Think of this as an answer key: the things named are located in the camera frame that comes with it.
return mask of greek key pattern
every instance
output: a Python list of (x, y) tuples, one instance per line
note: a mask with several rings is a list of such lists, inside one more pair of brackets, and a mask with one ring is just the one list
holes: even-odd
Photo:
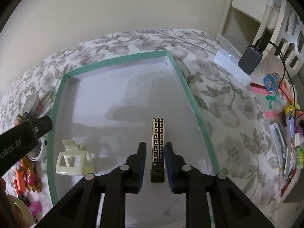
[(165, 120), (162, 118), (154, 118), (152, 134), (152, 170), (164, 168), (164, 130)]

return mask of white wall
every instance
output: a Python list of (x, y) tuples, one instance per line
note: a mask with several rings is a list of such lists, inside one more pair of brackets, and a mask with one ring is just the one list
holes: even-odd
[(130, 29), (218, 31), (226, 0), (22, 0), (0, 33), (0, 97), (26, 70), (80, 42)]

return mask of floral bedspread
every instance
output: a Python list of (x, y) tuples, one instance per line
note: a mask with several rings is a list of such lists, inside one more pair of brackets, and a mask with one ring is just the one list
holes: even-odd
[[(199, 30), (167, 30), (217, 51), (219, 45)], [(282, 176), (268, 131), (268, 120), (251, 87), (242, 86), (225, 69), (216, 65), (214, 54), (153, 30), (117, 32), (64, 49), (46, 58), (16, 80), (0, 102), (0, 133), (14, 126), (27, 96), (37, 93), (44, 102), (42, 115), (50, 115), (61, 78), (69, 71), (100, 60), (146, 51), (168, 50), (189, 84), (200, 107), (224, 174), (252, 200), (273, 223), (282, 203)], [(40, 200), (45, 215), (52, 208), (46, 163), (36, 166), (44, 190), (27, 193)], [(4, 178), (7, 193), (15, 195), (14, 167)]]

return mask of white power strip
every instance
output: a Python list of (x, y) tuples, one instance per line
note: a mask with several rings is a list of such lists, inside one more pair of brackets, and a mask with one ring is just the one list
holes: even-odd
[(220, 49), (215, 57), (214, 62), (226, 69), (233, 77), (235, 77), (242, 85), (247, 87), (252, 78), (246, 74), (239, 66), (239, 60), (224, 49)]

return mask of black power adapter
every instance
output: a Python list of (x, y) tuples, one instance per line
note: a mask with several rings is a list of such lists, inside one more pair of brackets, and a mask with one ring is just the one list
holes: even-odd
[(238, 62), (238, 66), (250, 75), (262, 60), (262, 53), (259, 53), (253, 45), (249, 45)]

